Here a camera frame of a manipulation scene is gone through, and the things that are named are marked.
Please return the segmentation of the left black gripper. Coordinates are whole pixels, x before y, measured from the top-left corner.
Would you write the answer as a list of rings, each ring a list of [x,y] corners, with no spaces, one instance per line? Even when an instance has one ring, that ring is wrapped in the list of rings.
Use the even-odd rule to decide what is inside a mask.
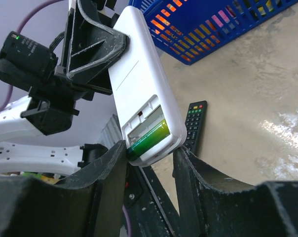
[[[65,31],[50,45],[63,42],[62,58],[55,69],[65,85],[92,100],[94,93],[112,94],[108,69],[124,53],[129,37],[112,28],[112,19],[99,13],[91,0],[77,0],[70,8]]]

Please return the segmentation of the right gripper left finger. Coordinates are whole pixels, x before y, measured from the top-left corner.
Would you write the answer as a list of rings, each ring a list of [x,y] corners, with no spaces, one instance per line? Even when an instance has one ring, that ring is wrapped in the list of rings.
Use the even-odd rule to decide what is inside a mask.
[[[117,237],[122,227],[126,143],[48,184],[0,176],[0,237]]]

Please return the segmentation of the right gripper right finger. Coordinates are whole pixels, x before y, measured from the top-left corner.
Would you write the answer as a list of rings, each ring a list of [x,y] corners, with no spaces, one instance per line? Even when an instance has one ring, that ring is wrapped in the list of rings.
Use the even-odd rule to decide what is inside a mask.
[[[298,181],[252,186],[231,179],[186,147],[173,154],[184,237],[298,237]]]

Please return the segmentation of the green battery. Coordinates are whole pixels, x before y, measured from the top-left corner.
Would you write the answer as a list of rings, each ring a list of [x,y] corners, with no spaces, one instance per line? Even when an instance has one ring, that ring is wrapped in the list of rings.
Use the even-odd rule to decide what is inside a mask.
[[[166,119],[163,119],[144,136],[142,136],[135,144],[127,149],[128,160],[135,161],[169,135],[170,131]]]

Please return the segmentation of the small white remote control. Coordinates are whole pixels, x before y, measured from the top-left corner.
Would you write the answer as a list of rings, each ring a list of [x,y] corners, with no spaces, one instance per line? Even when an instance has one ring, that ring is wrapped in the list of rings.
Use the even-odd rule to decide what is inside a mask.
[[[170,135],[141,155],[133,166],[163,159],[186,139],[186,126],[142,12],[127,6],[114,29],[129,37],[123,56],[109,68],[118,120],[127,149],[166,119]]]

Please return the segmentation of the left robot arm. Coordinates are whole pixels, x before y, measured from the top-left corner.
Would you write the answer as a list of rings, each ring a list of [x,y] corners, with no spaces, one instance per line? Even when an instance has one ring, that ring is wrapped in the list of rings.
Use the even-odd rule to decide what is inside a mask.
[[[80,147],[55,148],[12,143],[68,130],[79,114],[77,100],[110,95],[109,68],[124,54],[129,37],[102,22],[94,0],[70,8],[66,28],[50,46],[24,35],[22,26],[6,37],[0,51],[0,80],[27,92],[0,107],[0,175],[39,172],[70,175],[82,165]]]

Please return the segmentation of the black TV remote control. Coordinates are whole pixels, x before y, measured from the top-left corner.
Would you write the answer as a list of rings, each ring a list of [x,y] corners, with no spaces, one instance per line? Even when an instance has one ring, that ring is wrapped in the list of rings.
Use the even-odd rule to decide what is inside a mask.
[[[206,100],[190,103],[186,115],[187,136],[184,145],[196,156],[203,136],[207,106]]]

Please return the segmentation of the blue plastic shopping basket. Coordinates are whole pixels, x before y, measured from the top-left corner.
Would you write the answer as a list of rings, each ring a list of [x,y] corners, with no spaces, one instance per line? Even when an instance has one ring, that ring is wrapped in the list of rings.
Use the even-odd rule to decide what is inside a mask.
[[[157,48],[191,65],[296,0],[131,0]]]

